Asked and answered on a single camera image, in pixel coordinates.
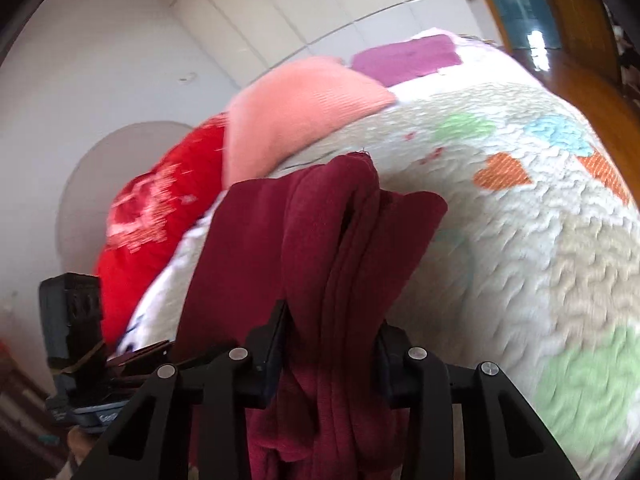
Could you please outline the person's left hand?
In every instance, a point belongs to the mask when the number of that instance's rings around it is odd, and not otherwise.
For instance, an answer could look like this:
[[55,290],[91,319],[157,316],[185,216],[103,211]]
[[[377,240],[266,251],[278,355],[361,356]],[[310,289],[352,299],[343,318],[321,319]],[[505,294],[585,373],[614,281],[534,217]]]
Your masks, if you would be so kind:
[[92,451],[96,441],[101,437],[100,434],[88,434],[79,426],[70,428],[67,433],[67,447],[70,451],[66,463],[54,480],[70,480],[84,461],[84,459]]

